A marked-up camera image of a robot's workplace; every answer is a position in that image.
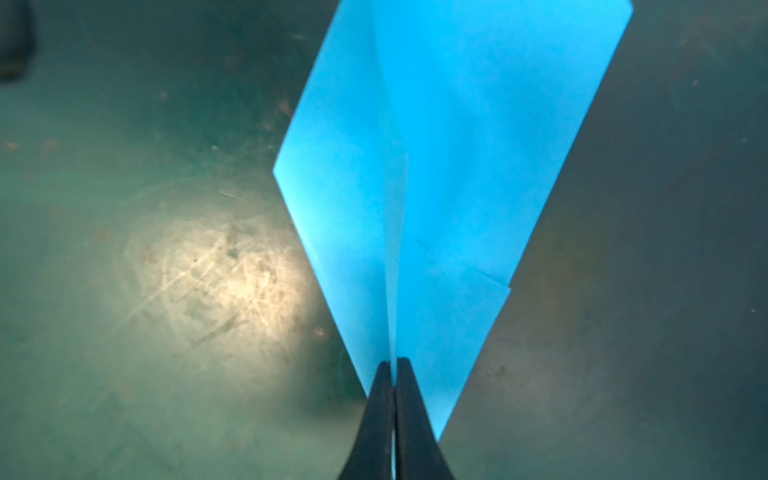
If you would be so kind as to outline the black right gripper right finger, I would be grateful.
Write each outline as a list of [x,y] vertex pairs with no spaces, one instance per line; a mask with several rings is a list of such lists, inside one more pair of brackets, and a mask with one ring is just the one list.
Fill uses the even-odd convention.
[[435,438],[411,362],[397,359],[395,400],[395,478],[454,480]]

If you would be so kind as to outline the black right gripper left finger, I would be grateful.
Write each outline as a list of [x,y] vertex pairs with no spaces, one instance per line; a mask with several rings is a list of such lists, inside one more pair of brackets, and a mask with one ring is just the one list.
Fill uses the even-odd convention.
[[351,452],[338,480],[392,480],[395,398],[391,367],[379,364]]

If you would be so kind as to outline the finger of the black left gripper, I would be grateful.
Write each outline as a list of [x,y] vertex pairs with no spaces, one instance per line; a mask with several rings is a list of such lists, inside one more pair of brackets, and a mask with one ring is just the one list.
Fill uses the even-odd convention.
[[35,21],[29,0],[1,0],[1,82],[23,78],[35,55]]

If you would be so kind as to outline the cyan paper sheet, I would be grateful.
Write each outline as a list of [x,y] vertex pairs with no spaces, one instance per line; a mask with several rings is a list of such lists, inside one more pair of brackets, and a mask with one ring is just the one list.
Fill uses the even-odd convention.
[[362,386],[407,358],[436,435],[632,13],[338,5],[274,175]]

